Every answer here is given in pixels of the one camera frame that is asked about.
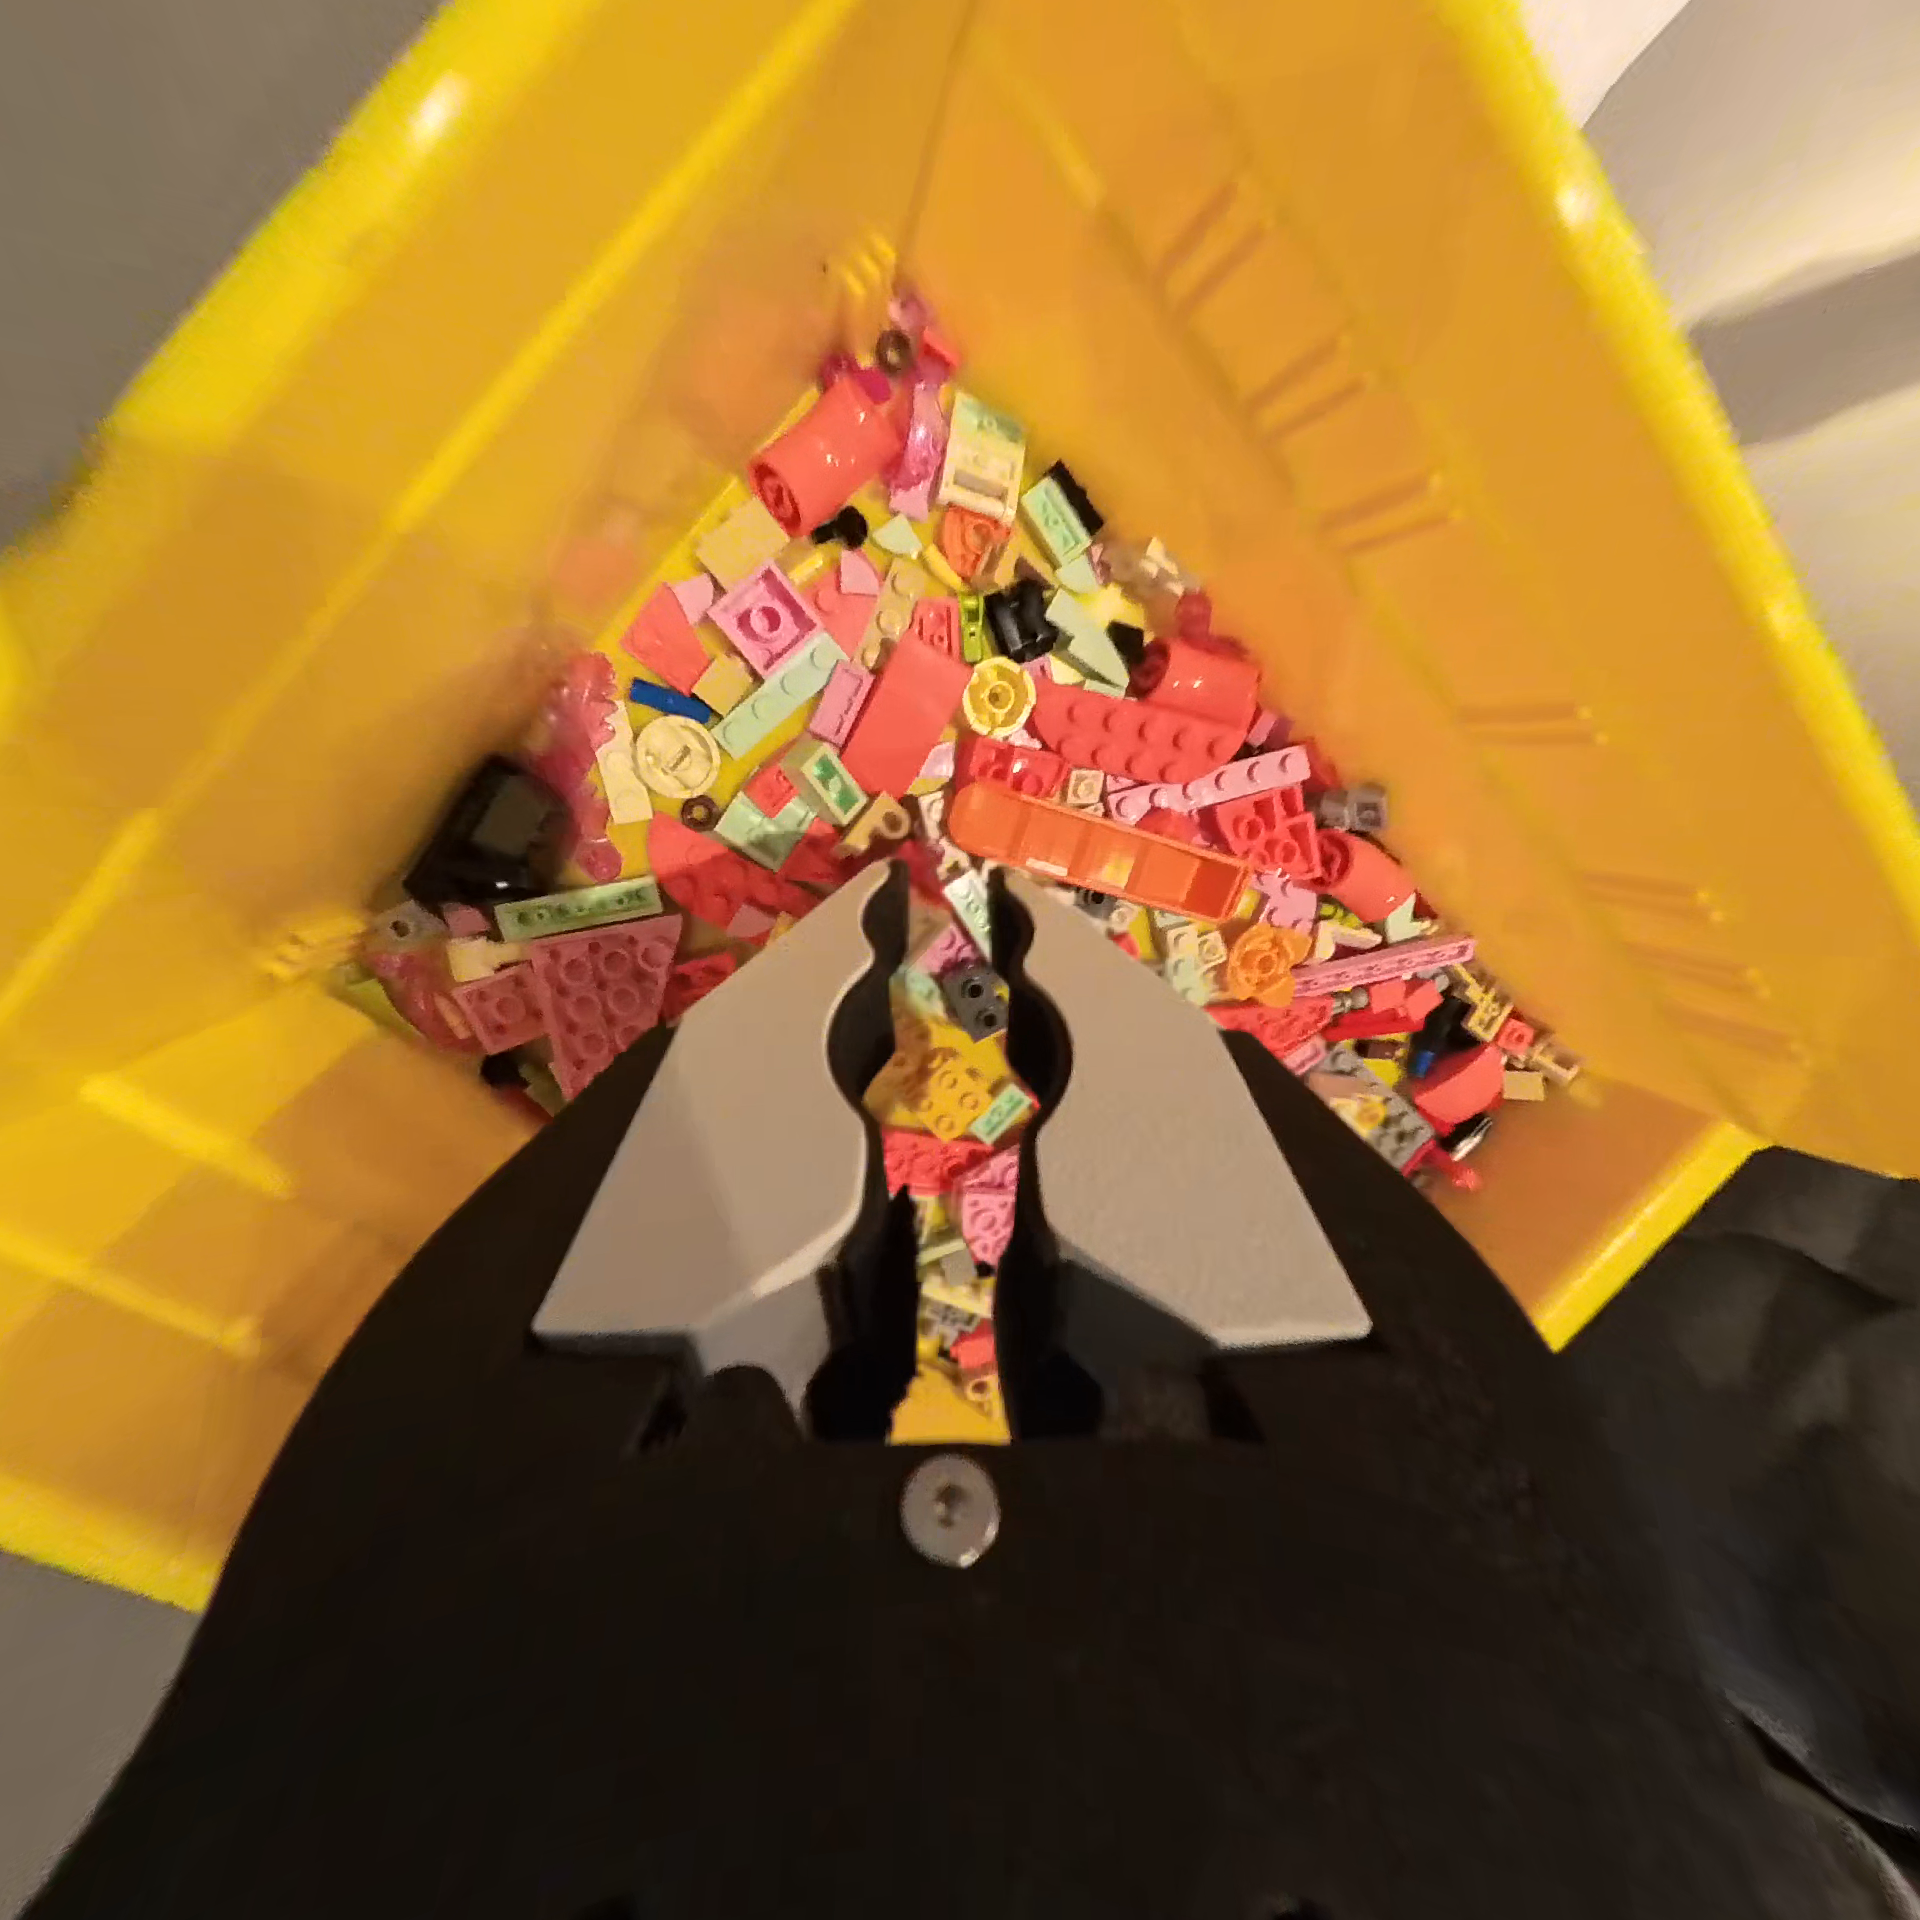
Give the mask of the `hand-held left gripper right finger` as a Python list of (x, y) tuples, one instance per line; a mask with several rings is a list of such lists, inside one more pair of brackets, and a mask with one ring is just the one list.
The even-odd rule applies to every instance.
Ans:
[(1043, 1096), (998, 1271), (1013, 1427), (1253, 1427), (1229, 1365), (1373, 1316), (1204, 1014), (1031, 880), (993, 881), (1009, 1055)]

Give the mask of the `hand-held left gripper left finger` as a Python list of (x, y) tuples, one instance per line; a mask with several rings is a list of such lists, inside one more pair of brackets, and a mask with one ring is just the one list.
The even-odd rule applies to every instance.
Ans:
[(909, 891), (899, 858), (862, 869), (686, 1014), (535, 1310), (541, 1345), (762, 1367), (803, 1414), (834, 1345), (822, 1274), (868, 1187), (828, 1034), (864, 995), (893, 1029)]

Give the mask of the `pile of toy bricks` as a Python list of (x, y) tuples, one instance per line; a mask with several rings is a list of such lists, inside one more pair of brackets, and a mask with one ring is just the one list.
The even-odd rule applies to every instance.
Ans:
[(1262, 673), (1164, 541), (1122, 547), (1021, 424), (957, 381), (909, 285), (875, 348), (692, 541), (696, 572), (619, 650), (565, 661), (518, 758), (433, 828), (356, 970), (425, 1043), (526, 1108), (577, 1096), (672, 1029), (855, 871), (918, 896), (887, 988), (887, 1057), (860, 1100), (887, 1196), (918, 1219), (918, 1378), (893, 1438), (1009, 1438), (997, 1292), (1020, 1144), (1043, 1096), (1009, 1055), (991, 880), (946, 835), (971, 780), (1245, 858), (1230, 920), (1031, 880), (1172, 995), (1277, 1057), (1393, 1172), (1473, 1193), (1497, 1122), (1574, 1087), (1385, 846), (1345, 784), (1262, 701)]

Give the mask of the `yellow plastic bin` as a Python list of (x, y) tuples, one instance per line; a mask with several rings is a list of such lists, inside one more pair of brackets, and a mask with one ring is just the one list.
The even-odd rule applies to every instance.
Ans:
[(3, 557), (6, 1553), (205, 1605), (526, 1136), (324, 973), (893, 278), (1584, 1064), (1443, 1201), (1554, 1350), (1916, 1175), (1913, 813), (1504, 3), (450, 3)]

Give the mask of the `grey desk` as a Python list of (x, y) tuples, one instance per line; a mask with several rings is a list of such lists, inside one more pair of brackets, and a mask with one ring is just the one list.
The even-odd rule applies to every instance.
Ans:
[[(249, 164), (317, 106), (321, 53), (274, 80), (244, 28), (270, 6), (3, 3), (3, 190), (45, 217), (3, 229), (3, 296), (69, 324), (3, 365), (3, 476), (109, 324), (162, 350), (286, 200)], [(1413, 1187), (1217, 1032), (1373, 1316), (1233, 1358), (1253, 1427), (893, 1438), (918, 1219), (868, 1113), (803, 1414), (762, 1367), (531, 1337), (676, 1027), (526, 1108), (356, 955), (565, 661), (639, 673), (652, 588), (541, 650), (540, 705), (324, 973), (526, 1136), (311, 1389), (31, 1917), (1805, 1917), (1817, 1859), (1563, 1361), (1443, 1213), (1549, 1100), (1497, 1122), (1473, 1193)], [(877, 1000), (836, 1015), (846, 1092), (887, 1043)]]

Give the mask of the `long orange toy brick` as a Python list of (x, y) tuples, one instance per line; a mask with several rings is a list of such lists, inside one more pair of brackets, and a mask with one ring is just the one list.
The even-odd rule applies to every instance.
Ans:
[(1029, 797), (997, 780), (957, 788), (946, 805), (946, 835), (962, 852), (1001, 869), (1192, 920), (1230, 920), (1250, 890), (1245, 858)]

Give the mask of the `dark cloth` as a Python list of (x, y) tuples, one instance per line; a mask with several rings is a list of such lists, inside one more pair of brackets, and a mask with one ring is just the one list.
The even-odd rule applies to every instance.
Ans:
[(1916, 1182), (1758, 1152), (1569, 1358), (1817, 1859), (1795, 1914), (1916, 1917)]

